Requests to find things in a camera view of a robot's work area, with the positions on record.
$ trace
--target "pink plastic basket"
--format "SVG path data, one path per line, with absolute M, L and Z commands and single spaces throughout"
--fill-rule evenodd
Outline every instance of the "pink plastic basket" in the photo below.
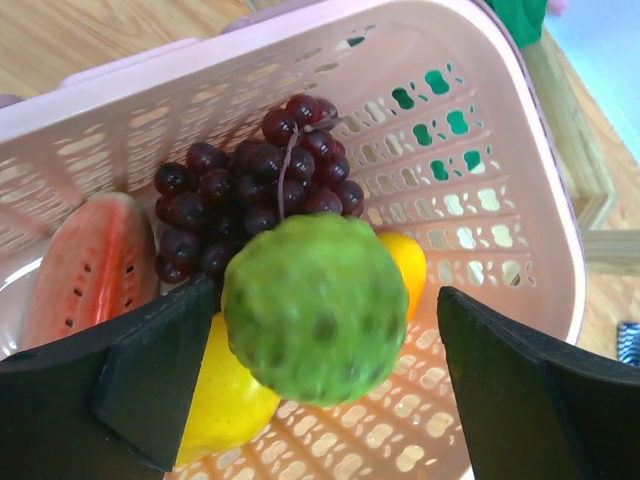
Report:
M 469 0 L 280 5 L 71 77 L 0 110 L 0 346 L 18 348 L 51 232 L 87 197 L 151 206 L 154 171 L 209 139 L 230 149 L 266 110 L 308 90 L 337 104 L 365 218 L 429 260 L 395 373 L 355 405 L 285 402 L 252 443 L 172 480 L 471 475 L 438 339 L 438 288 L 576 341 L 585 269 L 570 203 L 522 59 Z

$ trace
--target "red watermelon flesh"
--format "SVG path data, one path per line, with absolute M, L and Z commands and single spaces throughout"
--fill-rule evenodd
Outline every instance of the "red watermelon flesh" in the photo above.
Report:
M 53 235 L 20 350 L 67 337 L 153 300 L 159 281 L 144 208 L 123 193 L 88 200 Z

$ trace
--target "red grape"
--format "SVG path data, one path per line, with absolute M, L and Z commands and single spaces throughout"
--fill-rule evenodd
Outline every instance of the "red grape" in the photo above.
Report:
M 339 153 L 334 153 L 328 162 L 320 164 L 316 175 L 322 183 L 334 185 L 345 181 L 350 170 L 347 158 Z
M 231 200 L 235 179 L 226 170 L 214 168 L 200 178 L 200 194 L 207 205 L 222 205 Z
M 202 235 L 207 242 L 235 239 L 244 235 L 242 212 L 228 207 L 211 215 L 204 221 Z
M 302 213 L 306 191 L 300 182 L 285 179 L 282 182 L 282 197 L 285 215 Z
M 269 110 L 262 119 L 262 133 L 267 141 L 278 147 L 286 147 L 295 125 L 293 115 L 283 108 Z
M 289 166 L 285 171 L 285 178 L 293 178 L 304 181 L 313 176 L 316 169 L 313 155 L 302 147 L 293 147 L 291 149 L 291 159 Z
M 174 265 L 162 255 L 158 255 L 156 257 L 154 268 L 158 278 L 164 283 L 168 283 L 170 285 L 186 280 L 189 278 L 192 271 L 189 266 L 178 267 L 177 265 Z
M 179 228 L 165 231 L 158 242 L 160 254 L 174 265 L 192 265 L 198 259 L 200 239 L 198 235 Z
M 317 164 L 325 162 L 331 158 L 336 151 L 336 141 L 331 134 L 325 130 L 314 130 L 302 136 L 301 145 L 311 152 Z
M 246 140 L 242 140 L 233 152 L 233 159 L 231 160 L 230 166 L 231 173 L 234 175 L 246 173 L 249 156 L 261 143 L 263 143 L 262 140 L 258 140 L 257 138 L 247 138 Z
M 342 213 L 342 202 L 331 190 L 322 189 L 307 198 L 304 211 L 305 213 Z
M 200 195 L 185 192 L 171 201 L 169 206 L 169 221 L 176 227 L 195 230 L 200 228 L 204 220 L 204 204 Z
M 273 196 L 274 190 L 269 183 L 260 182 L 252 175 L 240 177 L 238 181 L 238 199 L 245 205 L 263 202 Z
M 291 97 L 285 109 L 293 116 L 293 119 L 300 128 L 320 120 L 321 112 L 318 101 L 304 93 Z
M 344 145 L 342 144 L 342 142 L 339 142 L 338 140 L 336 140 L 335 142 L 336 142 L 336 153 L 339 153 L 340 155 L 346 155 L 347 149 L 344 148 Z
M 169 220 L 169 208 L 171 207 L 171 198 L 169 197 L 160 197 L 156 200 L 155 212 L 156 217 L 162 223 L 170 223 Z
M 161 195 L 175 197 L 180 193 L 197 189 L 195 180 L 187 167 L 177 162 L 168 162 L 156 171 L 153 185 Z
M 335 193 L 340 202 L 342 202 L 342 214 L 343 215 L 355 215 L 355 212 L 358 209 L 360 213 L 357 216 L 362 214 L 362 205 L 364 203 L 364 192 L 360 185 L 358 185 L 353 180 L 346 180 L 339 185 L 335 185 L 333 188 L 333 193 Z
M 261 178 L 274 179 L 278 178 L 283 161 L 282 150 L 270 143 L 263 143 L 251 152 L 247 165 L 250 173 Z
M 316 101 L 320 106 L 319 120 L 338 118 L 338 109 L 333 103 L 324 98 L 317 98 Z
M 200 268 L 209 275 L 219 276 L 224 273 L 235 253 L 233 245 L 226 242 L 216 242 L 202 252 Z
M 214 168 L 225 168 L 229 156 L 206 142 L 194 143 L 187 150 L 187 166 L 202 176 Z
M 278 214 L 273 208 L 264 205 L 252 206 L 244 217 L 244 228 L 250 237 L 271 230 L 278 224 Z

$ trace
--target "wooden table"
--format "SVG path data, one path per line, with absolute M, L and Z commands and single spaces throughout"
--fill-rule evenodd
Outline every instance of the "wooden table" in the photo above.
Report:
M 37 95 L 72 73 L 181 38 L 213 36 L 247 12 L 244 0 L 3 0 L 0 92 Z M 618 191 L 604 228 L 640 228 L 640 170 L 562 52 L 550 51 L 568 74 Z M 614 357 L 616 324 L 640 319 L 640 278 L 590 273 L 588 288 L 579 345 Z

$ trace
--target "lemon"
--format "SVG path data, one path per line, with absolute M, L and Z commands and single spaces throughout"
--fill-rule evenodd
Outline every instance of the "lemon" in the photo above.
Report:
M 176 466 L 251 441 L 269 423 L 280 397 L 260 385 L 229 350 L 222 314 L 213 317 Z
M 427 259 L 424 250 L 414 239 L 401 233 L 380 233 L 378 239 L 393 257 L 402 273 L 402 280 L 409 291 L 407 321 L 411 321 L 416 314 L 427 284 Z

